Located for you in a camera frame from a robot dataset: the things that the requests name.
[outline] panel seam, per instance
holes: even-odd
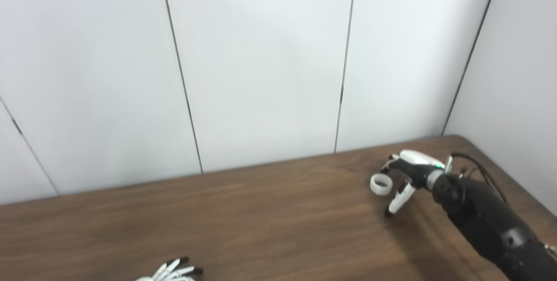
[[[470,64],[470,60],[472,59],[472,54],[474,53],[474,49],[476,48],[476,43],[478,42],[478,37],[480,36],[482,27],[483,27],[483,22],[486,19],[486,15],[487,15],[487,10],[489,9],[489,6],[491,5],[491,0],[487,0],[487,5],[486,5],[486,9],[483,12],[483,16],[482,16],[482,21],[480,21],[480,26],[478,27],[478,31],[476,33],[476,38],[474,39],[474,43],[472,44],[472,49],[470,50],[470,53],[468,55],[468,59],[466,60],[466,65],[464,66],[464,71],[462,71],[462,76],[460,77],[460,82],[458,83],[458,87],[456,89],[456,93],[454,93],[454,98],[451,104],[451,109],[449,109],[449,113],[447,115],[447,119],[445,120],[445,125],[443,126],[443,131],[441,132],[441,136],[445,135],[445,130],[447,130],[447,124],[449,123],[449,119],[451,118],[451,114],[454,108],[454,103],[456,103],[456,99],[458,97],[458,93],[460,92],[460,88],[462,87],[462,82],[464,81],[464,76],[466,75],[466,71],[468,71],[468,65]]]
[[[52,179],[50,178],[50,176],[46,172],[46,170],[45,170],[44,166],[42,165],[42,163],[40,162],[40,160],[38,159],[37,154],[34,152],[33,148],[29,144],[29,141],[27,140],[27,137],[25,137],[25,135],[23,134],[23,131],[21,130],[21,127],[18,126],[18,124],[16,122],[16,119],[14,119],[14,117],[12,116],[12,113],[10,112],[10,109],[8,108],[8,106],[6,105],[6,103],[4,102],[4,100],[2,99],[1,96],[0,96],[0,102],[4,106],[4,109],[6,109],[6,112],[8,113],[8,116],[12,119],[12,122],[16,126],[16,128],[17,128],[18,132],[20,133],[21,137],[23,138],[23,140],[25,141],[25,144],[27,145],[27,148],[29,148],[29,150],[31,151],[31,154],[33,154],[33,157],[35,158],[35,160],[36,160],[38,166],[40,167],[40,169],[42,170],[42,172],[44,173],[44,176],[46,176],[46,180],[48,180],[48,183],[50,183],[50,186],[52,186],[52,189],[54,190],[54,193],[56,193],[56,196],[60,196],[60,193],[58,192],[56,186],[54,186],[54,182],[52,182]]]
[[[352,27],[352,9],[354,8],[354,0],[350,0],[350,16],[348,17],[348,33],[346,34],[346,48],[344,51],[344,66],[342,67],[342,83],[340,85],[340,99],[339,99],[339,114],[336,119],[336,134],[335,134],[335,148],[339,141],[339,127],[340,127],[340,111],[342,110],[342,97],[344,96],[344,79],[346,77],[346,60],[348,59],[348,45],[350,44],[350,29]]]
[[[193,117],[191,116],[191,108],[189,107],[188,91],[185,88],[184,73],[183,73],[183,69],[181,67],[181,59],[180,59],[180,53],[178,51],[178,43],[176,42],[176,34],[174,32],[174,24],[172,22],[171,8],[170,8],[170,5],[168,3],[168,0],[164,0],[164,1],[167,5],[168,21],[171,25],[172,39],[173,39],[173,42],[174,42],[174,49],[176,51],[176,58],[178,60],[178,67],[180,69],[181,84],[182,84],[183,89],[184,89],[185,104],[188,107],[189,122],[191,123],[191,130],[193,132],[193,141],[195,142],[195,150],[197,151],[197,159],[199,160],[199,169],[201,170],[201,174],[203,174],[203,165],[201,164],[201,155],[199,154],[199,145],[197,144],[197,136],[195,135],[195,127],[193,125]]]

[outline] black robotic arm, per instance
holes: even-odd
[[[473,160],[464,154],[453,155]],[[497,265],[510,281],[557,281],[557,262],[533,230],[513,212],[495,180],[490,177],[503,199],[485,182],[452,174],[451,162],[452,157],[442,164],[414,151],[392,155],[382,172],[397,169],[409,180],[398,189],[385,210],[386,216],[393,216],[416,189],[425,188],[479,255]],[[485,169],[473,162],[486,176]]]

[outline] cable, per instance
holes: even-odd
[[[480,174],[482,175],[482,177],[485,180],[487,185],[491,185],[490,182],[489,182],[489,179],[485,176],[485,174],[482,173],[482,171],[478,167],[473,168],[472,170],[470,170],[470,172],[468,173],[468,178],[470,178],[472,176],[472,174],[476,171],[480,172]]]
[[[452,153],[451,156],[454,157],[454,158],[456,158],[456,157],[465,158],[467,160],[470,160],[474,164],[476,164],[476,166],[480,170],[483,178],[486,180],[486,183],[489,184],[488,180],[491,181],[491,184],[493,184],[493,187],[495,188],[495,190],[497,190],[497,192],[499,193],[499,195],[503,199],[503,202],[505,202],[507,205],[511,206],[511,204],[509,204],[509,201],[507,200],[507,197],[505,196],[505,193],[503,193],[503,190],[501,190],[499,184],[497,184],[497,181],[495,181],[493,176],[491,176],[491,174],[489,174],[489,172],[487,172],[486,168],[484,168],[482,166],[482,164],[480,164],[477,160],[475,160],[474,158],[471,158],[467,154]]]

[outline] white wall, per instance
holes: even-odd
[[[460,134],[557,214],[555,0],[492,0],[445,134]]]
[[[337,150],[434,136],[486,2],[0,0],[0,97],[62,194],[332,153],[343,76]]]
[[[165,0],[0,10],[0,95],[58,192],[200,172]]]
[[[350,0],[168,0],[204,171],[334,152]]]
[[[441,135],[488,0],[354,0],[337,151]]]
[[[0,204],[55,195],[0,100]]]

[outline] wooden table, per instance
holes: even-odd
[[[200,281],[505,280],[429,192],[383,217],[391,197],[375,196],[369,178],[404,148],[477,158],[539,237],[557,244],[557,219],[449,136],[0,206],[0,278],[134,281],[189,255],[205,269]],[[398,186],[402,175],[392,176]]]

